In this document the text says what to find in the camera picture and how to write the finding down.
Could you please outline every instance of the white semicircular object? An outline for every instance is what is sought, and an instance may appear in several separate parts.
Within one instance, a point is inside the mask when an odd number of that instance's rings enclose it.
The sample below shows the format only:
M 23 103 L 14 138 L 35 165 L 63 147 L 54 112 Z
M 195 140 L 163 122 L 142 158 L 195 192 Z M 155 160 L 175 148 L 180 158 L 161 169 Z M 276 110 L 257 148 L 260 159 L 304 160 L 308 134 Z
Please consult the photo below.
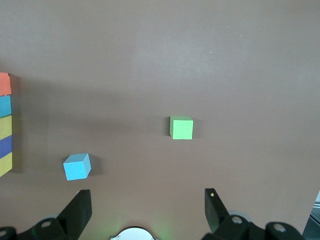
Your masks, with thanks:
M 141 227 L 130 227 L 118 234 L 112 236 L 110 240 L 155 240 L 150 232 Z

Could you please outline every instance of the red block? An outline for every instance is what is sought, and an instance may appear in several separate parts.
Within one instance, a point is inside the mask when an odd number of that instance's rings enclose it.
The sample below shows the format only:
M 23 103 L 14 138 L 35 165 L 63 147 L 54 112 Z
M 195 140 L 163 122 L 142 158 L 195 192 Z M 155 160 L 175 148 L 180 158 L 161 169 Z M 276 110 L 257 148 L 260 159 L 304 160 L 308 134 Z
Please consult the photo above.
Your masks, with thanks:
M 11 94 L 10 77 L 6 72 L 0 72 L 0 96 Z

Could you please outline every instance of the green cube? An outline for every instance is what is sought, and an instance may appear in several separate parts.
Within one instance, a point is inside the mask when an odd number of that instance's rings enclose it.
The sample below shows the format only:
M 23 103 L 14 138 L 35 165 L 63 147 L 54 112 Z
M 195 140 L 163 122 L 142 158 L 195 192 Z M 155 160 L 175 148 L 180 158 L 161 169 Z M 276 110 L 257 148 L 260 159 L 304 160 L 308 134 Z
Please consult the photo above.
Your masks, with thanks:
M 192 139 L 194 121 L 189 116 L 170 117 L 170 135 L 172 139 Z

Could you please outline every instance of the yellow block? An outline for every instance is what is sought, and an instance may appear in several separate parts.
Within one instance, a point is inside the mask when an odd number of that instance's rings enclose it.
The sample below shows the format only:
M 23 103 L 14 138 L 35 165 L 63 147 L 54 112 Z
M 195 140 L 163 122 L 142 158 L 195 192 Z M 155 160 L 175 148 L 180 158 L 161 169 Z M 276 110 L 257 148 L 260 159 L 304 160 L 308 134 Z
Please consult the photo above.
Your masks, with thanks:
M 0 177 L 12 169 L 12 152 L 0 158 Z
M 0 140 L 12 135 L 12 116 L 0 117 Z

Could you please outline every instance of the cube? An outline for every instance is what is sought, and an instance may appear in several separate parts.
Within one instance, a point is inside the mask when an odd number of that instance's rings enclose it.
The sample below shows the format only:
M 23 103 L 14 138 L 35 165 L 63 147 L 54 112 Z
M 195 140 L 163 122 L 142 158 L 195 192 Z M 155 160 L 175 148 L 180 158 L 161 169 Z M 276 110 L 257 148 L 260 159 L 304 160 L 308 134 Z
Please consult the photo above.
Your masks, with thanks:
M 12 116 L 0 117 L 0 140 L 12 135 Z
M 91 170 L 89 154 L 72 154 L 65 160 L 63 167 L 68 181 L 86 179 Z
M 170 135 L 172 139 L 192 139 L 194 121 L 189 116 L 170 117 Z
M 0 140 L 0 159 L 12 152 L 12 135 Z
M 0 118 L 11 114 L 11 98 L 8 96 L 0 96 Z
M 6 72 L 0 72 L 0 96 L 11 94 L 10 77 Z
M 12 152 L 0 158 L 0 177 L 12 169 Z

